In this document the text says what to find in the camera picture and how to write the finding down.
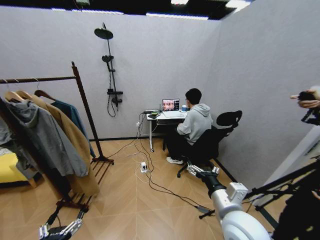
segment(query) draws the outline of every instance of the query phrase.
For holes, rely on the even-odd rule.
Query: yellow cushion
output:
[[[0,183],[27,181],[25,176],[16,168],[18,162],[14,153],[0,156]]]

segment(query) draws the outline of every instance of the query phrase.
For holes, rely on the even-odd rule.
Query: wooden clothing rack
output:
[[[76,84],[78,86],[81,99],[85,108],[86,115],[88,117],[90,127],[94,136],[94,141],[96,143],[96,147],[99,152],[99,157],[92,158],[91,165],[93,164],[93,171],[95,172],[95,176],[99,177],[98,185],[100,184],[102,178],[104,177],[105,173],[107,172],[110,164],[114,164],[114,161],[112,159],[109,159],[104,156],[101,145],[99,142],[98,134],[96,131],[95,123],[92,118],[90,108],[88,105],[87,97],[84,91],[84,87],[81,82],[81,78],[78,72],[77,67],[75,66],[75,63],[72,61],[72,70],[74,76],[62,76],[62,77],[49,77],[49,78],[21,78],[21,79],[1,79],[0,84],[18,84],[18,83],[34,83],[34,82],[48,82],[48,81],[61,81],[61,80],[71,80],[75,79]],[[52,171],[49,167],[49,165],[42,161],[42,157],[39,154],[38,150],[34,146],[34,144],[28,139],[24,128],[19,124],[17,118],[12,114],[12,112],[7,108],[5,102],[0,98],[0,116],[3,118],[3,120],[6,122],[8,127],[14,132],[14,134],[17,136],[17,140],[22,145],[22,147],[28,151],[28,153],[32,156],[36,164],[38,165],[39,169],[44,173],[47,178],[51,181],[53,187],[55,190],[62,195],[62,199],[59,200],[56,204],[61,207],[71,207],[71,208],[78,208],[83,209],[87,208],[88,204],[92,198],[90,196],[86,203],[82,203],[84,200],[85,194],[81,194],[81,196],[78,196],[78,194],[74,194],[72,197],[68,195],[65,191],[62,190],[62,186],[59,186],[56,181],[56,177],[54,174],[52,174]]]

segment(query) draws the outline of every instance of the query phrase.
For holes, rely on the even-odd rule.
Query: black pants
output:
[[[164,137],[163,150],[166,147],[168,148],[170,157],[179,160],[181,156],[189,156],[192,146],[183,135],[180,135],[177,130],[173,130]]]

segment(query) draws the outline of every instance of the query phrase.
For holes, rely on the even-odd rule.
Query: hand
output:
[[[312,191],[312,194],[315,198],[320,200],[320,196],[315,191]]]
[[[314,94],[316,92],[316,90],[314,89],[309,89],[306,92]],[[299,95],[291,95],[290,98],[291,99],[297,99],[299,97]],[[320,107],[320,100],[316,99],[316,100],[305,100],[305,101],[298,101],[298,104],[301,108],[305,108],[305,109],[313,109],[313,108],[317,108]]]

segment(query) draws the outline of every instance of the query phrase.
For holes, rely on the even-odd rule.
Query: black ceiling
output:
[[[219,20],[234,9],[227,8],[228,0],[189,0],[186,5],[171,4],[171,0],[89,0],[90,5],[81,5],[76,0],[0,0],[3,6],[28,8],[62,8],[118,11],[125,14],[145,15],[146,13],[205,16]]]

